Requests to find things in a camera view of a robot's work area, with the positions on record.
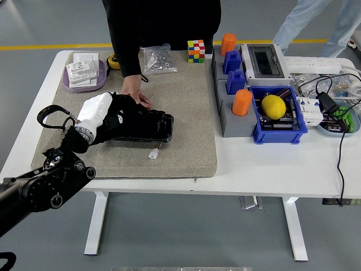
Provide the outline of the person's right hand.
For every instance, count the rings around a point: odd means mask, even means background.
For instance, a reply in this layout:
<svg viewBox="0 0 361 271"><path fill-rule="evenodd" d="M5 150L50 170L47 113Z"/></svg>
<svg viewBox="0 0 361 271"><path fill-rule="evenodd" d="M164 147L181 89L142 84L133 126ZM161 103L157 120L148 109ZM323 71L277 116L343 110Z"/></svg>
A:
<svg viewBox="0 0 361 271"><path fill-rule="evenodd" d="M141 92L141 75L131 75L124 78L121 94L131 96L137 104L147 109L152 108L152 102Z"/></svg>

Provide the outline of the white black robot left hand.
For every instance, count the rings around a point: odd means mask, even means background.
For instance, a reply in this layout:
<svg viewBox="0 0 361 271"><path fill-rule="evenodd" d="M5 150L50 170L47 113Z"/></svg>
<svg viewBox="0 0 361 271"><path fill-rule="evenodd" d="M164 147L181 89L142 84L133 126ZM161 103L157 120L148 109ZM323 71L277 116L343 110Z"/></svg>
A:
<svg viewBox="0 0 361 271"><path fill-rule="evenodd" d="M86 100L78 115L76 131L92 141L97 132L112 130L123 124L123 110L120 113L108 112L112 103L115 104L115 98L119 97L117 92L106 92Z"/></svg>

